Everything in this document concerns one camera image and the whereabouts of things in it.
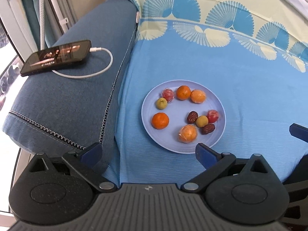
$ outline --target mandarin orange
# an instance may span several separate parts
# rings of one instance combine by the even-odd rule
[[[194,125],[185,125],[179,131],[179,140],[184,143],[193,142],[196,140],[197,136],[197,128]]]
[[[165,113],[156,113],[152,117],[152,126],[156,129],[164,129],[169,124],[169,117]]]
[[[202,90],[194,89],[190,94],[190,98],[194,103],[203,103],[206,99],[206,94]]]
[[[188,86],[180,86],[178,89],[177,89],[177,98],[179,100],[187,100],[189,97],[190,97],[190,88]]]

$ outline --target light blue plate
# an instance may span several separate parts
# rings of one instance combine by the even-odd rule
[[[190,100],[180,101],[174,98],[172,102],[168,103],[168,106],[164,110],[156,108],[155,102],[161,97],[161,92],[164,89],[169,88],[175,92],[177,88],[182,85],[188,86],[190,90],[203,90],[207,96],[206,100],[202,104],[196,104]],[[193,143],[180,142],[178,140],[178,132],[187,124],[186,119],[188,114],[191,111],[196,111],[199,116],[207,115],[208,110],[211,109],[215,109],[219,112],[219,119],[214,123],[215,130],[208,135],[202,135],[198,128],[198,137]],[[151,124],[153,115],[158,112],[164,112],[169,117],[169,125],[162,130],[153,128]],[[194,154],[196,144],[200,142],[209,147],[214,146],[222,137],[226,126],[224,107],[218,97],[201,84],[185,80],[168,81],[153,88],[143,101],[141,118],[145,130],[157,144],[167,150],[180,154]]]

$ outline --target charging cable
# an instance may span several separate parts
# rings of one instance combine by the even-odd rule
[[[90,52],[96,52],[96,51],[101,51],[101,50],[106,51],[110,55],[110,62],[109,62],[107,67],[105,67],[104,69],[102,69],[99,72],[89,74],[89,75],[65,75],[65,74],[59,73],[58,71],[55,71],[55,70],[53,70],[53,72],[57,75],[62,76],[62,77],[71,78],[71,79],[84,79],[84,78],[90,78],[90,77],[100,75],[100,74],[104,73],[105,71],[107,71],[113,63],[112,53],[108,49],[106,49],[106,48],[90,48]]]
[[[41,50],[45,49],[45,10],[44,10],[44,0],[39,0],[39,25],[40,25],[40,44],[41,44]],[[53,72],[59,76],[65,77],[65,78],[70,78],[70,79],[84,79],[84,78],[90,78],[97,76],[99,74],[104,73],[107,71],[113,62],[113,56],[112,53],[106,49],[106,48],[90,48],[90,52],[96,52],[96,51],[101,51],[104,50],[110,55],[110,62],[107,67],[105,67],[103,70],[89,74],[89,75],[65,75],[62,73],[59,73],[58,71],[53,70]]]

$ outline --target cushion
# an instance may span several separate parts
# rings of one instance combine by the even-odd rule
[[[45,152],[50,157],[101,142],[103,156],[94,170],[103,173],[114,154],[118,93],[135,32],[136,8],[128,0],[107,0],[81,18],[56,45],[89,39],[92,47],[112,52],[110,69],[89,79],[67,79],[53,72],[29,76],[3,131],[27,151]],[[91,74],[106,67],[109,61],[109,54],[104,51],[90,53],[86,64],[60,72]]]

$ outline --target date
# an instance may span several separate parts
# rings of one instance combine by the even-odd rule
[[[198,118],[198,113],[196,111],[191,111],[187,116],[188,124],[193,124]]]
[[[209,133],[212,133],[214,130],[215,130],[215,125],[213,123],[209,123],[201,128],[201,134],[207,135]]]

